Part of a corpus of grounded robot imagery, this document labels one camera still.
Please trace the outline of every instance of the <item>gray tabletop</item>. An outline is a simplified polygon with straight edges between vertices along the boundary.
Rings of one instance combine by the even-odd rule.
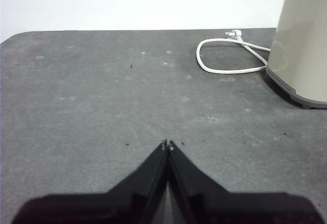
[[[265,72],[203,71],[197,44],[224,32],[28,32],[2,43],[1,223],[33,197],[107,191],[166,138],[227,190],[304,195],[326,218],[327,110],[301,109]],[[243,39],[270,47],[274,32]],[[201,54],[212,68],[260,65],[230,43]]]

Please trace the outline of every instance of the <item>electrical cord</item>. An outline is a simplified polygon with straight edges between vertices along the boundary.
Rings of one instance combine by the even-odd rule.
[[[257,72],[257,71],[261,71],[266,68],[267,60],[264,59],[260,54],[258,54],[256,51],[254,51],[251,48],[263,50],[266,52],[270,52],[271,49],[243,41],[243,39],[241,37],[242,32],[240,30],[232,30],[231,32],[225,32],[225,34],[232,38],[213,38],[213,39],[203,40],[202,42],[199,43],[198,47],[196,48],[196,58],[202,69],[204,69],[206,72],[215,73],[215,74],[242,74],[242,73]],[[238,43],[238,44],[242,45],[247,51],[249,51],[256,58],[258,58],[264,64],[264,66],[249,68],[249,69],[240,69],[240,70],[216,70],[216,69],[211,69],[211,68],[207,67],[201,60],[200,50],[201,50],[202,45],[204,45],[205,43],[215,42],[215,41],[227,41],[227,42],[233,42],[233,43]]]

